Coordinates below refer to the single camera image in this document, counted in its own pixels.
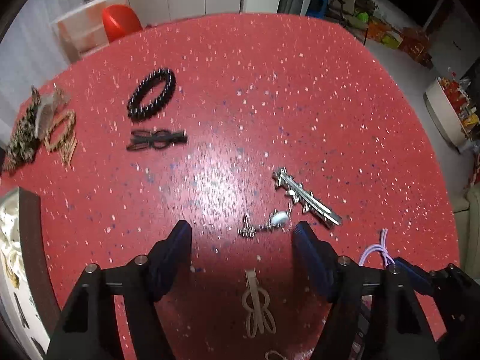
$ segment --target black beaded bracelet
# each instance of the black beaded bracelet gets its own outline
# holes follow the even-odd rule
[[[163,88],[162,93],[152,100],[150,104],[140,106],[140,102],[147,92],[162,81],[165,81],[165,87]],[[174,90],[175,75],[170,69],[161,67],[158,70],[153,71],[142,80],[128,100],[128,117],[134,120],[144,120],[152,117],[167,105]]]

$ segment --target beige sofa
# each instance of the beige sofa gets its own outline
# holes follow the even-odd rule
[[[480,184],[463,197],[451,199],[457,225],[460,268],[471,278],[480,278]]]

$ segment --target chair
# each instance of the chair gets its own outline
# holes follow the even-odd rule
[[[105,8],[102,11],[102,21],[110,43],[143,30],[134,10],[126,5],[110,5]]]
[[[471,278],[480,278],[480,184],[465,196],[451,199],[457,225],[460,268]]]
[[[316,17],[323,19],[325,12],[327,11],[328,0],[310,0],[308,5],[306,16]]]

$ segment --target black hair clip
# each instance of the black hair clip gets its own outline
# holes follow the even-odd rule
[[[133,130],[130,137],[129,152],[154,148],[156,150],[166,149],[173,143],[186,143],[188,137],[185,131],[170,132],[168,130]]]

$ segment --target silver chain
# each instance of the silver chain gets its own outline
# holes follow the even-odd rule
[[[238,229],[238,235],[244,238],[253,238],[258,231],[272,231],[281,228],[287,221],[290,220],[292,212],[292,204],[289,203],[287,211],[274,210],[264,225],[254,226],[250,222],[250,216],[246,213],[243,215],[243,227]]]

